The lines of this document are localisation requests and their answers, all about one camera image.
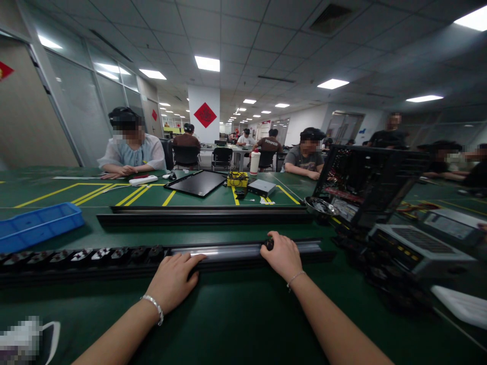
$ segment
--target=gray t-shirt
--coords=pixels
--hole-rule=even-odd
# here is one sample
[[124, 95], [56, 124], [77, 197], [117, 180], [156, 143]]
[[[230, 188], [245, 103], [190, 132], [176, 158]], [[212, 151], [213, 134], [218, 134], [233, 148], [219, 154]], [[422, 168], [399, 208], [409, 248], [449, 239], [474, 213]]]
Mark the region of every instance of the gray t-shirt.
[[321, 156], [320, 152], [315, 152], [309, 154], [308, 157], [304, 157], [301, 153], [300, 146], [296, 145], [292, 147], [286, 155], [286, 158], [284, 159], [284, 165], [287, 163], [293, 164], [294, 166], [301, 167], [309, 171], [316, 171], [316, 167], [323, 165], [325, 162], [323, 161], [323, 156]]

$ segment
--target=black office chair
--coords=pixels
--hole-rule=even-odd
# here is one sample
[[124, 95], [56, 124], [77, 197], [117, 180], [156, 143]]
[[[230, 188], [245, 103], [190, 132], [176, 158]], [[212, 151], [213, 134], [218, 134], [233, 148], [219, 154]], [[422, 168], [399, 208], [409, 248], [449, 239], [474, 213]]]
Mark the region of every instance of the black office chair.
[[225, 147], [217, 147], [212, 152], [212, 171], [215, 167], [230, 168], [233, 150]]
[[166, 169], [174, 169], [174, 156], [172, 154], [172, 141], [170, 139], [160, 138], [162, 149], [164, 150], [164, 159], [166, 160]]
[[193, 167], [198, 166], [199, 170], [199, 148], [172, 146], [174, 151], [174, 166]]
[[263, 168], [264, 170], [266, 168], [269, 168], [273, 166], [273, 161], [274, 161], [274, 155], [275, 151], [261, 151], [260, 152], [260, 160], [259, 160], [259, 169]]

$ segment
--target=air vent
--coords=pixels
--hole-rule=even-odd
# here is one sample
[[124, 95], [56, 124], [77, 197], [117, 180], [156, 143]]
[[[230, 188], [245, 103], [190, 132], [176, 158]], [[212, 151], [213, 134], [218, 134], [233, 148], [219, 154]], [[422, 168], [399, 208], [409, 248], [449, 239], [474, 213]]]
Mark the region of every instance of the air vent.
[[111, 44], [109, 41], [107, 41], [103, 37], [103, 35], [101, 35], [100, 33], [98, 33], [94, 29], [90, 29], [90, 32], [92, 32], [95, 36], [97, 36], [98, 38], [100, 38], [103, 41], [103, 43], [105, 43], [107, 46], [109, 46], [111, 49], [113, 49], [115, 52], [117, 52], [120, 56], [122, 56], [123, 58], [125, 58], [127, 61], [133, 63], [133, 61], [130, 58], [128, 58], [127, 56], [125, 56], [117, 47], [115, 47], [113, 44]]
[[352, 13], [353, 11], [351, 9], [330, 4], [309, 28], [326, 35], [332, 35]]
[[264, 76], [264, 75], [258, 75], [257, 77], [260, 78], [260, 79], [283, 81], [283, 82], [288, 82], [288, 83], [291, 83], [291, 84], [294, 84], [296, 82], [296, 80], [279, 79], [279, 78], [273, 78], [273, 77]]

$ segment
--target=white remote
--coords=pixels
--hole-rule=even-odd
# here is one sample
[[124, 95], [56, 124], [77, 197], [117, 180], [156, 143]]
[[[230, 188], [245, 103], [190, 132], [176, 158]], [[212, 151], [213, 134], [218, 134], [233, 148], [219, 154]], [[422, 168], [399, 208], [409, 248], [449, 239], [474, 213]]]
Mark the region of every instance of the white remote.
[[151, 183], [153, 181], [157, 181], [158, 179], [159, 178], [157, 176], [150, 175], [150, 176], [147, 176], [147, 177], [142, 177], [140, 179], [132, 179], [132, 180], [129, 180], [128, 182], [132, 186], [139, 186], [139, 185], [142, 185], [142, 184], [147, 184], [147, 183]]

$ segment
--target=woman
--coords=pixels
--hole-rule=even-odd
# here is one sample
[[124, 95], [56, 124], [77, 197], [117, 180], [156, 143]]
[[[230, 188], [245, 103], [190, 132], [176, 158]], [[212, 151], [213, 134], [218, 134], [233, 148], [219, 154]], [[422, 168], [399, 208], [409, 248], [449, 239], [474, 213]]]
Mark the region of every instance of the woman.
[[108, 172], [102, 179], [116, 179], [139, 172], [165, 170], [164, 150], [159, 138], [144, 133], [142, 119], [132, 109], [117, 107], [108, 114], [113, 129], [120, 132], [108, 140], [105, 156], [98, 160]]

